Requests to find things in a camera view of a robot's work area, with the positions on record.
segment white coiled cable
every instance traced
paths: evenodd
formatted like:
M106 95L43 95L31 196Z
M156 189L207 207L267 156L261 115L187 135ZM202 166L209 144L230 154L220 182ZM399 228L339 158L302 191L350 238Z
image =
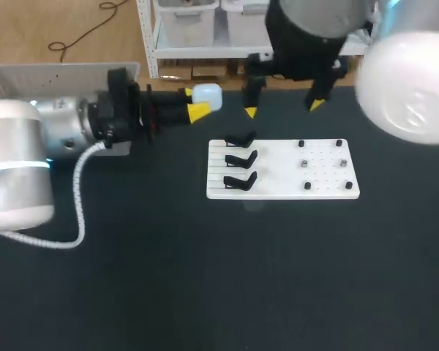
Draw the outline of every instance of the white coiled cable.
M75 201L76 217L78 220L78 237L75 241L62 243L60 241L42 240L16 232L1 232L0 235L12 240L20 241L24 244L40 246L46 249L73 249L80 245L85 237L85 217L83 215L83 204L81 202L80 189L81 173L83 172L83 167L86 164L86 161L88 161L93 154L104 149L106 149L106 147L103 142L98 142L88 148L81 154L80 158L76 162L75 170L73 171L73 199Z

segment black bracket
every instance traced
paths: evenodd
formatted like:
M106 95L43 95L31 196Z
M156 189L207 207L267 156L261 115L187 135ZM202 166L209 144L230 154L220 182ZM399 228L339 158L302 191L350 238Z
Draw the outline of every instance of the black bracket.
M252 172L249 179L247 179L246 181L226 176L223 178L223 183L225 184L226 189L240 189L248 192L249 190L251 190L256 180L257 172Z
M248 148L257 137L257 132L250 132L244 139L228 135L225 137L226 146Z
M228 164L228 167L230 167L231 165L233 167L240 167L248 170L254 164L255 159L257 159L257 156L258 156L257 150L252 151L248 159L242 159L234 155L226 155L225 162Z

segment metal screw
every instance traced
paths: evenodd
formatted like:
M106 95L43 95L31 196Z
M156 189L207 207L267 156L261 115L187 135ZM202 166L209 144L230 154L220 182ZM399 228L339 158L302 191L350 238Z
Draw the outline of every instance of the metal screw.
M65 146L65 148L71 150L75 147L75 142L72 139L65 140L64 146Z

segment white pegboard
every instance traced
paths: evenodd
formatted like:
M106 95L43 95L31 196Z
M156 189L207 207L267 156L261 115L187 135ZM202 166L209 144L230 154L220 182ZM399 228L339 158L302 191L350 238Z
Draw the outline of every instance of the white pegboard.
M211 140L206 196L229 200L357 199L359 185L348 142L339 140L341 146L338 139L254 140L249 148ZM255 150L257 159L248 170L228 167L225 162L226 155L248 159ZM225 176L246 181L254 172L257 180L249 191L224 185Z

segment white storage bin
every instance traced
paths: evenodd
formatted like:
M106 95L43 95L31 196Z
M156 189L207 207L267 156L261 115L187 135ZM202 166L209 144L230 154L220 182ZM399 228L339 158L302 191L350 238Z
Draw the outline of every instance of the white storage bin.
M270 46L265 27L269 0L221 0L228 13L229 40L232 46Z
M214 11L220 0L154 0L169 44L175 48L211 46Z

